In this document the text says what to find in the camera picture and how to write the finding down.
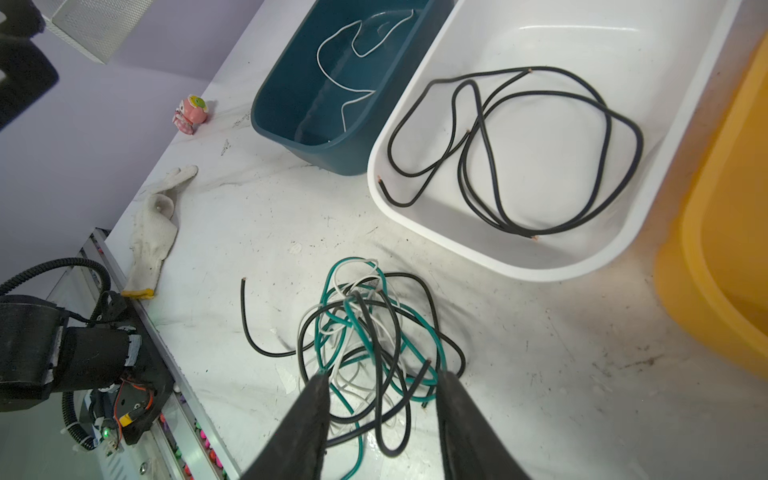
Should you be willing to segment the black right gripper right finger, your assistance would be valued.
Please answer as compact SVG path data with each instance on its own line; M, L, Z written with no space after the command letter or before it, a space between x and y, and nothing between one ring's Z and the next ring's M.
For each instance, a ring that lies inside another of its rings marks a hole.
M436 407L445 479L530 479L456 374L438 372Z

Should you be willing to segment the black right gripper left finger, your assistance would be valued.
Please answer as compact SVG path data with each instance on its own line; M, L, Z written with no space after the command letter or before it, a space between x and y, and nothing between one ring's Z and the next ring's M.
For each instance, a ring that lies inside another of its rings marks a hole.
M327 374L306 384L241 479L320 479L330 425Z

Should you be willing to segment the white rubber glove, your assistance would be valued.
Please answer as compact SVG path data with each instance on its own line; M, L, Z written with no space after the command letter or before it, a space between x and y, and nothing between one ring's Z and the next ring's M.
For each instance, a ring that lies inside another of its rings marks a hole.
M134 215L131 251L133 264L121 295L148 300L155 296L162 265L170 253L178 227L173 223L175 189L192 180L196 165L174 168L164 179L150 184L139 195L141 204Z

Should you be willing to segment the yellow plastic bin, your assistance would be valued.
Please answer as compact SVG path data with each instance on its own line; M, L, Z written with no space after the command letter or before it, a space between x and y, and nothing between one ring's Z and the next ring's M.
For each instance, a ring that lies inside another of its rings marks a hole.
M739 88L656 257L668 315L701 344L767 376L767 43Z

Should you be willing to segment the white plastic bin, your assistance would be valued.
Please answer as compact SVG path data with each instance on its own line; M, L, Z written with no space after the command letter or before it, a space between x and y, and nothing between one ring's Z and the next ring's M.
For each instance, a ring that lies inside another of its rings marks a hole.
M610 263L639 232L736 1L460 1L370 155L390 219L510 278Z

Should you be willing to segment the pink toy figure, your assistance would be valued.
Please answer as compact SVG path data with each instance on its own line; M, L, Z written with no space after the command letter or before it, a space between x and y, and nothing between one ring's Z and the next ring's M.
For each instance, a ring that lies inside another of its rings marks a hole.
M188 95L174 111L172 124L183 134L193 135L208 118L207 103L199 96Z

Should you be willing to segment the teal plastic bin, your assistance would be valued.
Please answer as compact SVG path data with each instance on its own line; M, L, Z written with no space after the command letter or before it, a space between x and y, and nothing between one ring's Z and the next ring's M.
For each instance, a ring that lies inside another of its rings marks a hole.
M365 173L373 144L453 7L315 2L253 101L253 129L331 173Z

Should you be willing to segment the white mesh two-tier shelf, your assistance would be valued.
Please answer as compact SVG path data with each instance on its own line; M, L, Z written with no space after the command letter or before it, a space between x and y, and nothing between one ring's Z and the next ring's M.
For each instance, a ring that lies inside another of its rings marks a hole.
M35 0L46 28L90 60L106 64L152 0Z

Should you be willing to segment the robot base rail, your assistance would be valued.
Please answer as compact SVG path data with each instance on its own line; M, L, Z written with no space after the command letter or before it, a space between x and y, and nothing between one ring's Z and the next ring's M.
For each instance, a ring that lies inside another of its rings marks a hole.
M201 402L160 338L139 300L122 301L145 336L152 366L166 386L154 395L157 416L133 445L104 445L97 460L104 479L238 479L241 469L205 413Z

